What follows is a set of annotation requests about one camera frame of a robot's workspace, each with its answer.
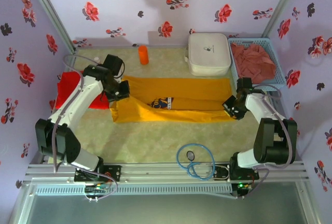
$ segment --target pink towel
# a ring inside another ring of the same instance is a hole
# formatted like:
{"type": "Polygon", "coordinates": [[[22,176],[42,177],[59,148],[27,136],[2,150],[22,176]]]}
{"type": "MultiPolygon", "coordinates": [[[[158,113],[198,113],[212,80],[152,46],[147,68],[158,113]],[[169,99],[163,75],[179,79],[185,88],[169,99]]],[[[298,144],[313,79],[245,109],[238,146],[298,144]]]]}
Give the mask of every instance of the pink towel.
{"type": "Polygon", "coordinates": [[[243,45],[232,43],[231,48],[240,78],[250,77],[254,84],[274,78],[275,64],[262,46],[251,44],[245,49],[243,45]]]}

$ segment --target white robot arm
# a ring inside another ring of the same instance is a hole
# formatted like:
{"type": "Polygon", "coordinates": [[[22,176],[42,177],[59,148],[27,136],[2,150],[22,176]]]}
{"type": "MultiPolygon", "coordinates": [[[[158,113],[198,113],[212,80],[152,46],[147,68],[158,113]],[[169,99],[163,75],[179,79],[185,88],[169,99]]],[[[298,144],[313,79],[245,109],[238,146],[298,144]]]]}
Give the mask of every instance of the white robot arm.
{"type": "Polygon", "coordinates": [[[293,163],[296,156],[296,122],[280,115],[266,100],[264,92],[253,88],[250,78],[238,80],[237,96],[231,96],[223,106],[235,119],[242,119],[247,111],[251,111],[259,123],[254,148],[236,152],[231,157],[231,179],[245,177],[251,173],[248,170],[262,164],[293,163]]]}
{"type": "Polygon", "coordinates": [[[124,69],[122,59],[114,55],[108,55],[103,64],[85,68],[83,78],[61,108],[48,120],[37,121],[37,143],[42,154],[52,155],[52,131],[55,128],[53,138],[56,139],[57,159],[85,170],[101,170],[102,173],[102,158],[82,149],[73,132],[99,94],[105,93],[110,103],[129,96],[128,82],[121,82],[121,68],[124,69]]]}

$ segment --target blue cable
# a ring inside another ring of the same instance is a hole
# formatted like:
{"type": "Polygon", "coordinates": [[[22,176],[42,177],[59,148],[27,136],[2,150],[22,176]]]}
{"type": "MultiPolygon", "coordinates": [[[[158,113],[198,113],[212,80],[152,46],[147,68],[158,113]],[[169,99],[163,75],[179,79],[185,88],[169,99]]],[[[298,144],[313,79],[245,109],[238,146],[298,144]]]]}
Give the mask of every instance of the blue cable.
{"type": "Polygon", "coordinates": [[[213,158],[213,155],[212,155],[211,151],[210,151],[206,146],[201,145],[201,144],[194,144],[194,143],[193,143],[193,144],[187,144],[187,145],[182,146],[182,147],[177,151],[177,153],[176,153],[176,161],[177,161],[178,166],[180,166],[180,168],[183,168],[184,170],[186,170],[189,176],[191,176],[191,177],[193,177],[193,178],[200,179],[200,180],[202,180],[202,181],[210,180],[210,179],[213,177],[214,171],[215,171],[215,169],[216,169],[216,168],[215,168],[215,161],[214,161],[214,158],[213,158]],[[206,150],[206,151],[209,153],[209,155],[210,155],[210,157],[211,157],[211,159],[212,159],[212,172],[211,172],[211,175],[210,175],[210,176],[208,176],[208,177],[201,177],[201,176],[197,175],[194,166],[195,166],[195,165],[198,165],[198,164],[201,164],[200,162],[195,162],[195,163],[193,163],[192,161],[190,161],[190,163],[189,163],[189,165],[188,165],[187,167],[184,167],[184,166],[179,162],[179,160],[178,160],[178,155],[180,154],[180,152],[181,152],[184,148],[186,148],[186,147],[188,147],[188,146],[198,146],[198,147],[203,148],[204,150],[206,150]]]}

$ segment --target beige mat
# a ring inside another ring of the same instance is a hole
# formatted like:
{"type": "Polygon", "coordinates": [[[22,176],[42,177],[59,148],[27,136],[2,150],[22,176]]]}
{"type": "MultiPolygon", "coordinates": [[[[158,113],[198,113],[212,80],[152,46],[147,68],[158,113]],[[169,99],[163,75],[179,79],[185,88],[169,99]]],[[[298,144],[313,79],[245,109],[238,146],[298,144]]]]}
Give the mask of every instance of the beige mat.
{"type": "MultiPolygon", "coordinates": [[[[183,48],[149,48],[148,65],[142,66],[136,48],[84,49],[79,55],[119,56],[126,64],[126,75],[137,77],[196,78],[183,60],[183,48]]],[[[89,64],[78,59],[75,67],[89,64]]],[[[114,124],[109,110],[89,109],[83,115],[75,134],[84,149],[101,156],[105,162],[175,162],[177,150],[184,144],[206,145],[216,161],[228,161],[236,151],[253,147],[258,123],[251,113],[240,121],[221,123],[145,122],[114,124]]],[[[207,152],[193,148],[197,161],[209,161],[207,152]]]]}

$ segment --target red cloth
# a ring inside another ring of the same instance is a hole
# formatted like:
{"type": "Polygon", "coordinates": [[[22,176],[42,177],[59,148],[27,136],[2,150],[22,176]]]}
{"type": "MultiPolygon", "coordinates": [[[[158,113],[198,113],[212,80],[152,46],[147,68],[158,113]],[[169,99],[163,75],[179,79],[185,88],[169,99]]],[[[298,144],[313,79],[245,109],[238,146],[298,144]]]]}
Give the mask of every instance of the red cloth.
{"type": "MultiPolygon", "coordinates": [[[[56,109],[59,109],[62,104],[67,100],[70,94],[74,91],[79,83],[79,74],[76,72],[63,72],[61,80],[58,83],[58,97],[56,101],[56,109]]],[[[109,109],[109,102],[104,94],[101,97],[99,94],[91,103],[89,108],[94,109],[109,109]]]]}
{"type": "Polygon", "coordinates": [[[232,43],[231,48],[240,78],[250,77],[254,84],[274,78],[275,64],[261,45],[251,44],[245,49],[232,43]]]}

